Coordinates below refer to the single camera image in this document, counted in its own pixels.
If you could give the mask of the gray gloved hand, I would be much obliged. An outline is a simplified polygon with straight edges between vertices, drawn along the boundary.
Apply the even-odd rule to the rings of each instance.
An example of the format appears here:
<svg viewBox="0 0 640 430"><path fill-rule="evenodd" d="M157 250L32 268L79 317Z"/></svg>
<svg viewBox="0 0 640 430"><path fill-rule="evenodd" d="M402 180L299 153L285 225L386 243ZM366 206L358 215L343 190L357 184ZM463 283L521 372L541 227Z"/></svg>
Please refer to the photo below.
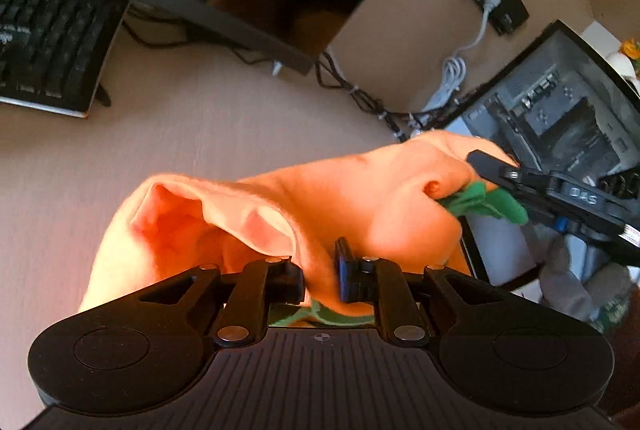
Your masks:
<svg viewBox="0 0 640 430"><path fill-rule="evenodd" d="M582 322L595 320L608 302L627 297L632 286L626 265L570 235L550 242L538 282L540 304Z"/></svg>

